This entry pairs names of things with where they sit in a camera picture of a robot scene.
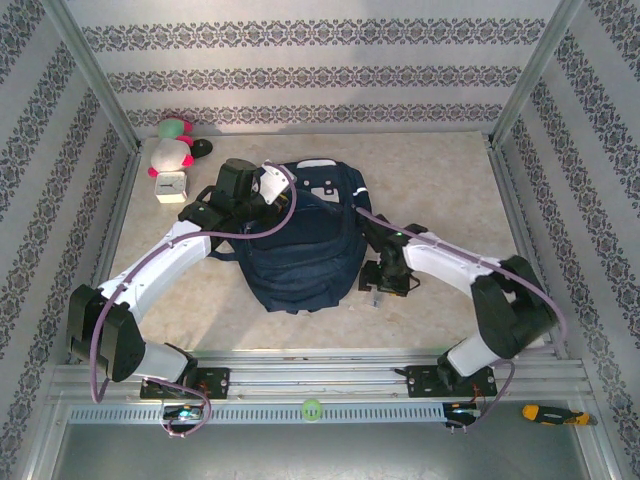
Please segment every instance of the navy backpack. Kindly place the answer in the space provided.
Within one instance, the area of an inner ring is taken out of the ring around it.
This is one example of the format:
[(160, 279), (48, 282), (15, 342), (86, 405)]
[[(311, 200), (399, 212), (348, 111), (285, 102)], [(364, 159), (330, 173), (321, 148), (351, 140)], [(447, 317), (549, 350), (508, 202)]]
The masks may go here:
[[(367, 250), (364, 219), (354, 206), (371, 211), (369, 193), (360, 172), (342, 162), (314, 158), (284, 165), (296, 176), (298, 193), (289, 223), (265, 238), (230, 240), (235, 253), (211, 256), (237, 260), (269, 312), (335, 307), (355, 282)], [(248, 224), (244, 231), (266, 228)]]

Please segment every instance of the stuffed toy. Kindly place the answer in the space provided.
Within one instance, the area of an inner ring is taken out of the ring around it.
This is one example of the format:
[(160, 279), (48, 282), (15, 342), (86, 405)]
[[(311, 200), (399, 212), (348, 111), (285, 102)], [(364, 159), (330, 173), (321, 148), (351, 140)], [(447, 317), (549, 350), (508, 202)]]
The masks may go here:
[(185, 135), (191, 132), (193, 126), (179, 118), (167, 118), (158, 124), (160, 142), (151, 154), (149, 176), (155, 178), (159, 173), (177, 172), (190, 167), (194, 159), (204, 157), (213, 150), (208, 140), (193, 138)]

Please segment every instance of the green sticker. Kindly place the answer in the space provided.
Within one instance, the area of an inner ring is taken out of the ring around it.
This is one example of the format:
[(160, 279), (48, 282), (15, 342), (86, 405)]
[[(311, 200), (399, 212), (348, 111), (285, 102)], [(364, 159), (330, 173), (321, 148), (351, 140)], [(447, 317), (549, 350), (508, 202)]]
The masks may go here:
[(317, 422), (322, 417), (322, 404), (315, 398), (310, 398), (302, 404), (302, 417), (307, 422)]

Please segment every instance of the screwdriver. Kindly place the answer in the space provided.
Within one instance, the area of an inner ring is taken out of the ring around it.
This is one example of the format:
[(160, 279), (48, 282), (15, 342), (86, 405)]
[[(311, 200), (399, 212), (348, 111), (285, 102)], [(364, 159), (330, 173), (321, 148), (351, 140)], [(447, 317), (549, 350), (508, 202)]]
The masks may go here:
[(524, 418), (543, 425), (597, 425), (598, 420), (588, 413), (568, 408), (526, 405), (522, 409)]

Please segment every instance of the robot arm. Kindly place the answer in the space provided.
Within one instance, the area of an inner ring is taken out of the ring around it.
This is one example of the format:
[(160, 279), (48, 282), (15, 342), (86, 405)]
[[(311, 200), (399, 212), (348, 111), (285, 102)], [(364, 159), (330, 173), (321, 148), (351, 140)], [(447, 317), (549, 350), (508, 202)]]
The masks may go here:
[(263, 165), (258, 169), (244, 160), (227, 160), (220, 169), (217, 185), (207, 187), (195, 202), (187, 205), (178, 221), (147, 254), (98, 288), (81, 285), (73, 292), (67, 327), (69, 351), (88, 360), (94, 326), (107, 299), (149, 253), (169, 243), (170, 248), (147, 261), (116, 299), (105, 320), (97, 363), (116, 382), (136, 375), (188, 386), (197, 365), (195, 359), (172, 345), (145, 342), (138, 324), (189, 267), (207, 257), (224, 240), (194, 236), (173, 242), (185, 234), (203, 231), (236, 233), (245, 222), (274, 219), (286, 205), (286, 198), (280, 194), (288, 187), (289, 183), (274, 167)]
[(541, 289), (531, 265), (522, 257), (507, 260), (475, 257), (449, 244), (419, 225), (406, 228), (427, 243), (368, 222), (365, 236), (380, 261), (367, 262), (360, 273), (360, 289), (406, 296), (412, 273), (424, 272), (448, 283), (473, 300), (478, 331), (438, 359), (438, 377), (449, 389), (500, 359), (511, 359), (549, 331), (557, 318), (549, 306), (521, 284), (485, 266), (495, 266)]

